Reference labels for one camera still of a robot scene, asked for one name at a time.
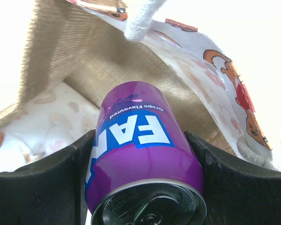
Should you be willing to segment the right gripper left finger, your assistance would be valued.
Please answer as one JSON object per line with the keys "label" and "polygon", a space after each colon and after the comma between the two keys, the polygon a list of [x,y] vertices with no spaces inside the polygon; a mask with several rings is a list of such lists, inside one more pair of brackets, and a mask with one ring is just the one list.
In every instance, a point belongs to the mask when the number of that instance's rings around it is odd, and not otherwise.
{"label": "right gripper left finger", "polygon": [[95,131],[65,148],[0,173],[0,225],[83,225],[84,181]]}

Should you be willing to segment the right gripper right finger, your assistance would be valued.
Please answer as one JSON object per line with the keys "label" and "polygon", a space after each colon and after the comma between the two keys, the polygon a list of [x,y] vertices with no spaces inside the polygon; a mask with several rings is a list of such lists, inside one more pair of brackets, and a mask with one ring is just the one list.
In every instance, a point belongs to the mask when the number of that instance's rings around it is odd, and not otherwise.
{"label": "right gripper right finger", "polygon": [[281,225],[281,172],[237,158],[186,131],[203,170],[206,225]]}

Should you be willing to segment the purple soda can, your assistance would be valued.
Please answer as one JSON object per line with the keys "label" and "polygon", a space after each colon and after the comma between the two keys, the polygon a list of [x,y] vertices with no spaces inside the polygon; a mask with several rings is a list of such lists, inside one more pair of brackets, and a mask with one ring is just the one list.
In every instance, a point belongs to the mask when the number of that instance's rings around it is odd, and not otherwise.
{"label": "purple soda can", "polygon": [[204,173],[164,95],[126,82],[104,98],[85,178],[93,225],[201,225]]}

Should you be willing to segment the patterned canvas tote bag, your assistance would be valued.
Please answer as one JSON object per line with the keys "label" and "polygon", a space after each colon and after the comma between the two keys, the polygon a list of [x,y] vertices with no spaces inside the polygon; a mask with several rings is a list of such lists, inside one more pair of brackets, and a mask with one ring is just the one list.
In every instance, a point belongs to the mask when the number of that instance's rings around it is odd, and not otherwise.
{"label": "patterned canvas tote bag", "polygon": [[277,170],[228,134],[226,113],[204,106],[192,81],[155,46],[121,32],[62,0],[13,0],[0,7],[0,172],[13,172],[95,128],[113,87],[132,79],[156,86],[183,130],[255,165]]}

